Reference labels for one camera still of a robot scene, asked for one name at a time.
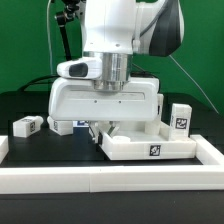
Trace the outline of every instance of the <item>white platform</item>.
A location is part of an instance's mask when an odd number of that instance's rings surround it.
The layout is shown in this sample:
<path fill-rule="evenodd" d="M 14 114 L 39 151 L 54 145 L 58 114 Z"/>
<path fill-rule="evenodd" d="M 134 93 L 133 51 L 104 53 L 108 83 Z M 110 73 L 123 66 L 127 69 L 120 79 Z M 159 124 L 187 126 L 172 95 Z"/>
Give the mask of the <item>white platform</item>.
<path fill-rule="evenodd" d="M 123 126 L 127 127 L 121 127 L 113 138 L 107 134 L 108 125 L 100 126 L 103 135 L 101 148 L 110 160 L 159 160 L 195 157 L 196 142 L 188 137 L 169 140 L 170 126 L 163 122 L 160 124 L 157 135 L 146 134 L 143 122 L 128 122 Z"/>
<path fill-rule="evenodd" d="M 224 156 L 200 135 L 191 139 L 203 165 L 1 168 L 0 194 L 224 189 Z"/>

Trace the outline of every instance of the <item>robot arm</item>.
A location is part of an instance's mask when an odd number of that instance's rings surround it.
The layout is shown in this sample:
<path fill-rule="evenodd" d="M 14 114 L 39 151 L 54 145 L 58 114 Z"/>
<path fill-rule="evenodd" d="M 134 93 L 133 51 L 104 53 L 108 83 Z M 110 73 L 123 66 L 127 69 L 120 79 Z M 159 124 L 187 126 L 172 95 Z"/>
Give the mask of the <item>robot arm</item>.
<path fill-rule="evenodd" d="M 157 79 L 130 78 L 134 52 L 166 56 L 183 38 L 179 0 L 81 1 L 76 15 L 83 58 L 58 65 L 49 114 L 55 120 L 152 121 L 158 114 Z M 139 37 L 138 49 L 133 43 Z"/>

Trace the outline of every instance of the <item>black table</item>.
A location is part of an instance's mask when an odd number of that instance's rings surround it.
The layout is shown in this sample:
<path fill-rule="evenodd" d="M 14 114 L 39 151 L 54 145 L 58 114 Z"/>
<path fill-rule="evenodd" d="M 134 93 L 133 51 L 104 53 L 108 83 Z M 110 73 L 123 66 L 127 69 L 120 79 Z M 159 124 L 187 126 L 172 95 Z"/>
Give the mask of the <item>black table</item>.
<path fill-rule="evenodd" d="M 12 136 L 12 122 L 28 115 L 47 118 L 48 92 L 8 92 L 0 95 L 0 134 Z M 162 120 L 169 123 L 172 103 L 192 106 L 190 134 L 201 134 L 221 152 L 224 151 L 224 118 L 194 98 L 184 94 L 165 94 Z M 86 136 L 85 130 L 75 130 Z M 94 147 L 86 139 L 88 147 Z M 10 147 L 15 143 L 10 140 Z M 10 149 L 1 167 L 33 166 L 89 166 L 89 164 L 119 165 L 110 162 L 97 151 L 97 158 L 58 161 L 41 159 L 38 154 L 19 155 Z M 33 155 L 36 160 L 29 160 Z M 147 161 L 137 161 L 149 165 Z M 168 164 L 198 164 L 196 160 L 162 161 Z M 125 165 L 136 164 L 129 161 Z M 35 195 L 0 195 L 1 223 L 224 223 L 224 191 L 159 191 L 159 192 L 108 192 Z"/>

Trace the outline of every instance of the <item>green wall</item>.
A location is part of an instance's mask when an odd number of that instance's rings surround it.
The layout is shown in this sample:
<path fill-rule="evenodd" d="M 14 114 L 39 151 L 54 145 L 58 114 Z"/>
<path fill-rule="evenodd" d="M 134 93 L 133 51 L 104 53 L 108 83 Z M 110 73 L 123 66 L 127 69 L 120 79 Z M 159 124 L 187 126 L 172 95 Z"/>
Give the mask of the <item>green wall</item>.
<path fill-rule="evenodd" d="M 173 57 L 200 84 L 220 113 L 224 114 L 224 1 L 180 2 L 185 19 L 185 37 Z M 0 92 L 16 90 L 31 79 L 50 74 L 47 3 L 48 0 L 23 0 L 20 3 L 16 0 L 1 0 Z M 53 18 L 55 12 L 62 9 L 60 0 L 51 6 L 54 69 L 57 63 L 64 61 L 60 33 Z M 78 22 L 68 24 L 68 30 L 72 54 L 77 58 L 81 55 Z M 188 93 L 208 104 L 197 87 L 170 58 L 135 56 L 134 63 L 159 77 L 162 92 Z"/>

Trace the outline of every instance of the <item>white border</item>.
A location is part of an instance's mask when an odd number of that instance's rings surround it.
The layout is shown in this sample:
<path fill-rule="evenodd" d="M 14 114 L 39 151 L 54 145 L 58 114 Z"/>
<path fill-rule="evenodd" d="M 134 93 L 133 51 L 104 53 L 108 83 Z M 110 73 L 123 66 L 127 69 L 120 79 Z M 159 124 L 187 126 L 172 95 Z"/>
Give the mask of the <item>white border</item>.
<path fill-rule="evenodd" d="M 200 135 L 191 138 L 204 165 L 1 168 L 0 194 L 224 189 L 224 156 Z M 7 152 L 0 136 L 1 160 Z"/>

